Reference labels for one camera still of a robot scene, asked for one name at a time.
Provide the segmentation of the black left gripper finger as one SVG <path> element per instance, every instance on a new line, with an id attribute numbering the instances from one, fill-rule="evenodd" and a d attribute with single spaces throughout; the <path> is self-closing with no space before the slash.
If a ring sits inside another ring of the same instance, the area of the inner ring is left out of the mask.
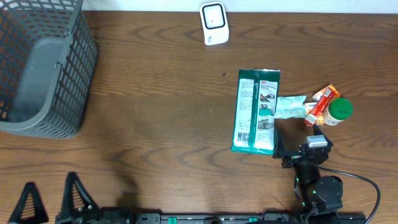
<path id="1" fill-rule="evenodd" d="M 8 224 L 41 224 L 48 221 L 47 212 L 35 183 L 26 183 Z"/>
<path id="2" fill-rule="evenodd" d="M 65 181 L 60 223 L 93 223 L 99 206 L 84 188 L 76 172 L 69 172 Z"/>

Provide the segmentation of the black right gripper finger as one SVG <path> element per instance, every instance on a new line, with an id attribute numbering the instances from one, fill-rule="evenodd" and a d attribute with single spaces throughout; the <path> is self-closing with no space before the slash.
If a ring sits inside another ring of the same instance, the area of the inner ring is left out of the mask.
<path id="1" fill-rule="evenodd" d="M 276 130 L 276 145 L 275 145 L 275 155 L 276 156 L 284 156 L 285 155 L 285 146 L 283 143 L 282 135 L 280 131 L 277 129 Z"/>
<path id="2" fill-rule="evenodd" d="M 329 139 L 323 134 L 318 125 L 313 125 L 313 138 L 315 142 L 328 142 Z"/>

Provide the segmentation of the green lidded white canister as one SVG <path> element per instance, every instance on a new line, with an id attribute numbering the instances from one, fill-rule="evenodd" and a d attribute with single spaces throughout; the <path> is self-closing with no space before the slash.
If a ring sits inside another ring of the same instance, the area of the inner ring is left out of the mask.
<path id="1" fill-rule="evenodd" d="M 349 118 L 353 113 L 353 105 L 345 98 L 337 98 L 323 111 L 323 120 L 329 126 L 336 126 Z"/>

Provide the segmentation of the orange snack packet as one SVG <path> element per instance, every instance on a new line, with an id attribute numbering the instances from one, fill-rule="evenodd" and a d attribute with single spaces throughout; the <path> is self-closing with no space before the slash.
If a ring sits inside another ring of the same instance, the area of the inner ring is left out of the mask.
<path id="1" fill-rule="evenodd" d="M 315 101 L 319 101 L 319 100 L 322 98 L 323 94 L 326 92 L 326 90 L 327 90 L 328 88 L 335 92 L 335 95 L 334 95 L 334 97 L 332 98 L 332 101 L 335 100 L 335 99 L 337 99 L 337 98 L 340 98 L 340 97 L 341 97 L 341 95 L 340 95 L 340 93 L 337 91 L 337 89 L 336 89 L 332 84 L 329 84 L 328 86 L 324 87 L 324 88 L 321 89 L 320 91 L 316 92 L 316 93 L 312 96 L 312 98 L 313 98 Z"/>

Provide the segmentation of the red stick packet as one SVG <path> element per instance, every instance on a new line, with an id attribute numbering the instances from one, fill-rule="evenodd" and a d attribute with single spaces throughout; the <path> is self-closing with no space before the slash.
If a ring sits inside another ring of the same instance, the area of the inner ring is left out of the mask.
<path id="1" fill-rule="evenodd" d="M 336 94 L 337 91 L 334 88 L 331 88 L 330 86 L 327 87 L 318 103 L 305 117 L 304 123 L 307 126 L 313 126 L 320 116 L 320 113 L 322 113 L 324 109 L 330 104 L 330 102 L 335 98 Z"/>

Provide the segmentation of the mint green wipes pack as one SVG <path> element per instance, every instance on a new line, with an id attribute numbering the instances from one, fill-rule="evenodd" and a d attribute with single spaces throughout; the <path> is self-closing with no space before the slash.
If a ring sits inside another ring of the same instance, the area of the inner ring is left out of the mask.
<path id="1" fill-rule="evenodd" d="M 307 112 L 304 106 L 305 95 L 279 96 L 277 98 L 275 119 L 305 118 Z"/>

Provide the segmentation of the white green package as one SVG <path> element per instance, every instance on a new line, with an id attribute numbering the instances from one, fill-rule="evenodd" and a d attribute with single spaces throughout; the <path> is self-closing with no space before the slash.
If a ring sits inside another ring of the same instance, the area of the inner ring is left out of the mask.
<path id="1" fill-rule="evenodd" d="M 240 69 L 231 151 L 271 155 L 277 145 L 275 114 L 280 71 Z"/>

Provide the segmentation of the orange tissue packet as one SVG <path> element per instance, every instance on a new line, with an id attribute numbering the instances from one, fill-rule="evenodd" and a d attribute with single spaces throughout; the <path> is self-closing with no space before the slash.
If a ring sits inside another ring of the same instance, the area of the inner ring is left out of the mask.
<path id="1" fill-rule="evenodd" d="M 314 107 L 316 105 L 317 105 L 317 102 L 305 103 L 304 107 L 305 107 L 306 114 L 309 114 L 311 112 L 311 110 L 314 109 Z M 317 117 L 316 124 L 317 125 L 325 124 L 322 113 L 320 113 L 319 116 Z"/>

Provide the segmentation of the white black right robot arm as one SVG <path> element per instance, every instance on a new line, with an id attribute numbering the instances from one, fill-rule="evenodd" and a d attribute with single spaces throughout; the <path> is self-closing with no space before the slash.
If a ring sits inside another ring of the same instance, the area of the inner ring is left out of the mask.
<path id="1" fill-rule="evenodd" d="M 282 160 L 282 168 L 295 170 L 295 195 L 303 203 L 303 208 L 295 212 L 293 218 L 299 223 L 321 223 L 325 219 L 336 218 L 336 212 L 343 206 L 343 182 L 333 175 L 321 176 L 319 165 L 328 159 L 333 143 L 317 125 L 313 135 L 306 138 L 296 151 L 285 149 L 282 135 L 276 132 L 276 145 L 272 157 Z"/>

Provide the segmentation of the white black barcode scanner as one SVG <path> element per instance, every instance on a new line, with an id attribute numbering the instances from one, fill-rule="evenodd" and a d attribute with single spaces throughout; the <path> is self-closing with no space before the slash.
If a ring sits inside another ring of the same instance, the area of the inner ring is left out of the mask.
<path id="1" fill-rule="evenodd" d="M 223 44 L 229 40 L 226 9 L 221 2 L 208 2 L 200 6 L 200 17 L 205 45 Z"/>

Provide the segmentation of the grey plastic mesh basket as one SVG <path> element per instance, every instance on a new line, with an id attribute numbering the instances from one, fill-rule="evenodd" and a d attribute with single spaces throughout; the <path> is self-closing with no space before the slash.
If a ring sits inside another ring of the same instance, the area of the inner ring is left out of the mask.
<path id="1" fill-rule="evenodd" d="M 54 139 L 78 132 L 98 56 L 82 6 L 1 2 L 1 131 Z"/>

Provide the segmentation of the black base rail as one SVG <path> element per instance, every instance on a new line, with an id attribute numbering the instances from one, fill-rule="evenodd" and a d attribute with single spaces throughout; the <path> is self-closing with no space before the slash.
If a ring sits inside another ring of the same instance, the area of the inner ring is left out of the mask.
<path id="1" fill-rule="evenodd" d="M 134 214 L 134 224 L 205 224 L 205 223 L 302 223 L 299 217 L 287 213 L 271 211 L 265 215 L 256 214 Z M 309 217 L 305 223 L 365 223 L 366 217 L 360 214 L 323 214 Z"/>

